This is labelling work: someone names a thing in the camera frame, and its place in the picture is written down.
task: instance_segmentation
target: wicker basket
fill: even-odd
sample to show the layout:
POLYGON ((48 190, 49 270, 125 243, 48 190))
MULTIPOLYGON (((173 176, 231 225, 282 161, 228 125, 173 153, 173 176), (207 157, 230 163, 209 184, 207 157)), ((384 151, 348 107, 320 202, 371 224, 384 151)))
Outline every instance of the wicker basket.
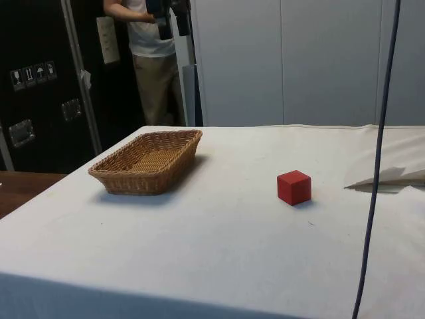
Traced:
POLYGON ((194 161, 202 132, 141 135, 88 170, 112 194, 156 195, 167 191, 194 161))

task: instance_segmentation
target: red cube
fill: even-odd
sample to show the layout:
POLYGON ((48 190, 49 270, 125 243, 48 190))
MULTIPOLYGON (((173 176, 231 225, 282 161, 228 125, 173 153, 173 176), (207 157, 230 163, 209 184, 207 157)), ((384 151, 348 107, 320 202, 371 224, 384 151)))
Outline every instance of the red cube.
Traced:
POLYGON ((300 171, 278 176, 278 197, 294 206, 311 199, 311 178, 300 171))

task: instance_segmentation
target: cable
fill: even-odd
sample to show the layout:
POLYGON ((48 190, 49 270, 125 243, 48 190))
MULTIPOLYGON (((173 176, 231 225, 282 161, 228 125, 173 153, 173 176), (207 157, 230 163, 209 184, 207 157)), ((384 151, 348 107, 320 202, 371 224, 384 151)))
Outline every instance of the cable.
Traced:
POLYGON ((371 242, 371 233, 373 225, 373 216, 375 215, 375 205, 377 203, 378 185, 379 185, 379 169, 381 166, 381 151, 383 146, 384 126, 386 117, 386 105, 388 104, 388 91, 390 88, 392 61, 394 59, 394 48, 396 46, 398 20, 400 18, 400 4, 401 0, 396 0, 396 10, 394 14, 394 24, 392 26, 392 35, 390 43, 390 53, 388 55, 388 63, 386 65, 385 85, 384 85, 384 98, 382 100, 381 118, 379 120, 377 152, 375 156, 375 174, 373 177, 373 190, 371 198, 371 206, 369 209, 369 218, 367 220, 365 247, 363 249, 363 260, 361 264, 361 273, 359 281, 359 289, 357 291, 356 303, 354 305, 353 319, 357 319, 360 309, 361 297, 363 295, 363 287, 365 286, 367 259, 369 255, 369 244, 371 242))

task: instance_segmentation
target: sticker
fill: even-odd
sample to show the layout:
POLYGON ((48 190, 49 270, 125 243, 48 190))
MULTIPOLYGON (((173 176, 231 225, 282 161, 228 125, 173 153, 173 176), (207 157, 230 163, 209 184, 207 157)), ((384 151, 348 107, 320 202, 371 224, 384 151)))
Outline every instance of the sticker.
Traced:
POLYGON ((11 71, 11 79, 12 79, 13 90, 15 90, 15 92, 25 88, 25 83, 22 77, 21 70, 11 71))
POLYGON ((37 83, 44 83, 47 81, 47 72, 44 63, 34 65, 34 71, 37 78, 37 83))
POLYGON ((24 75, 24 81, 27 88, 37 84, 34 68, 32 66, 27 66, 26 68, 23 68, 22 73, 24 75))
POLYGON ((49 80, 57 79, 58 76, 56 74, 56 67, 54 66, 54 62, 48 61, 48 62, 45 63, 45 65, 46 65, 47 78, 49 80))

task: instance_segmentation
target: white panel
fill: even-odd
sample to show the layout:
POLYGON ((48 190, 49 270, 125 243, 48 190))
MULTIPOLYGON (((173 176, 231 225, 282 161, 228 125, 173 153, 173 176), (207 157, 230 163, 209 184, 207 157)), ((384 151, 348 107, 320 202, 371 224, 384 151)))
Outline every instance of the white panel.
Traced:
POLYGON ((280 0, 196 0, 204 123, 283 123, 280 0))
MULTIPOLYGON (((389 48, 394 0, 384 2, 387 12, 386 45, 389 48)), ((425 125, 425 1, 402 1, 386 123, 425 125)), ((384 82, 388 54, 383 57, 380 79, 384 82)))
POLYGON ((382 0, 282 0, 286 124, 375 121, 382 0))

